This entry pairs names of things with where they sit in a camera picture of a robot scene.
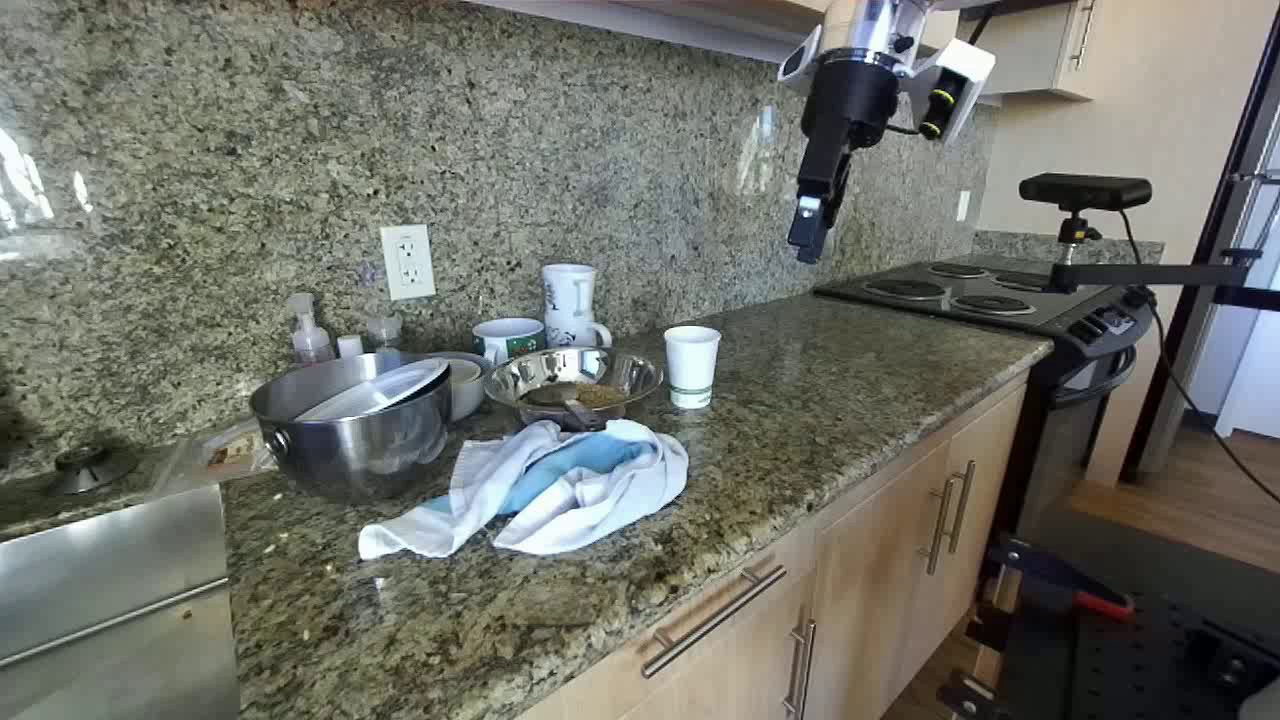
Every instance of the wall outlet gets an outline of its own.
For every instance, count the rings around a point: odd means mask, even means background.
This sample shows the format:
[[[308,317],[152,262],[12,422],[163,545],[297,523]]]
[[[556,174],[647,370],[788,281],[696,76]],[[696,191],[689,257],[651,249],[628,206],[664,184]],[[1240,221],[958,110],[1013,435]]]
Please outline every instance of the wall outlet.
[[[972,198],[972,191],[962,191],[962,196],[958,196],[958,225],[967,221],[967,198]]]
[[[382,229],[393,300],[436,294],[429,225]]]

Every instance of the blue and white towel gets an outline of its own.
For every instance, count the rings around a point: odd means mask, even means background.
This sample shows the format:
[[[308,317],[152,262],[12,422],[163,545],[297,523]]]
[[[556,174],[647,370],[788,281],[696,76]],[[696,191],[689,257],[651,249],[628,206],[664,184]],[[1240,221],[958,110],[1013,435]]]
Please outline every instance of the blue and white towel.
[[[360,560],[418,552],[451,557],[494,517],[511,523],[495,549],[564,557],[672,504],[689,483],[689,451],[645,422],[613,419],[606,431],[529,422],[508,438],[468,438],[449,495],[398,521],[360,528]]]

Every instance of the stainless steel bowl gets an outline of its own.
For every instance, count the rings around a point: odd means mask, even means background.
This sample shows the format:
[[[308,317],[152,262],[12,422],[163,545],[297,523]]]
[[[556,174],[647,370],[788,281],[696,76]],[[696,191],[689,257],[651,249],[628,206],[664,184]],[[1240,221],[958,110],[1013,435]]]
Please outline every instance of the stainless steel bowl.
[[[345,415],[334,422],[305,422],[302,411],[321,398],[369,384],[418,354],[369,350],[293,369],[254,393],[250,409],[276,451],[276,462],[305,489],[334,501],[386,501],[402,495],[436,459],[449,438],[449,370],[407,398],[374,415]]]
[[[655,387],[664,387],[655,361],[600,346],[529,350],[485,374],[485,393],[518,409],[526,422],[556,419],[564,426],[600,426]]]

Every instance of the floor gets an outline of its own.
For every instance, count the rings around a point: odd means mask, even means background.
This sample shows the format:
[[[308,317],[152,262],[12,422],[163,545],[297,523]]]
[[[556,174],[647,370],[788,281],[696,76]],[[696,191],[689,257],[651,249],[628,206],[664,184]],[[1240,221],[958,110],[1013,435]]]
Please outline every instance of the floor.
[[[1280,438],[1236,431],[1232,448],[1280,492]],[[1162,475],[1080,489],[1070,504],[1280,574],[1280,504],[1258,492],[1204,426],[1182,431]],[[976,643],[958,630],[890,708],[890,720],[950,720],[937,686],[952,668],[972,668],[972,661]]]

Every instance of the paper cup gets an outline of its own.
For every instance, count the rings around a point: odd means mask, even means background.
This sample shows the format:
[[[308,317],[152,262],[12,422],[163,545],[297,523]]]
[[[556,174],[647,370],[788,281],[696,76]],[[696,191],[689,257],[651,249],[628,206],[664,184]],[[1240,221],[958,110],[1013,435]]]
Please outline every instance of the paper cup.
[[[716,387],[722,331],[704,322],[679,322],[664,331],[667,384],[675,409],[707,409]]]

